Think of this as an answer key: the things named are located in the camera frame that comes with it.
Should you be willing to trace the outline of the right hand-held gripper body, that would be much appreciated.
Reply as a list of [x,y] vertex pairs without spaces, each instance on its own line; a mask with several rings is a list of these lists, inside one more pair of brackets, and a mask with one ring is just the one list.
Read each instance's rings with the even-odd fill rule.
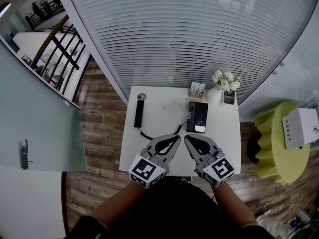
[[222,149],[219,148],[200,161],[194,172],[209,182],[213,188],[217,188],[234,175],[235,169]]

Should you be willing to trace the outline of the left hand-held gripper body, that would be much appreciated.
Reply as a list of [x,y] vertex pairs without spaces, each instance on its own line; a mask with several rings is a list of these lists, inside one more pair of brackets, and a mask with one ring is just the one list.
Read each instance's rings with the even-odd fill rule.
[[169,172],[169,166],[154,157],[147,149],[137,155],[129,168],[132,181],[145,189],[152,187]]

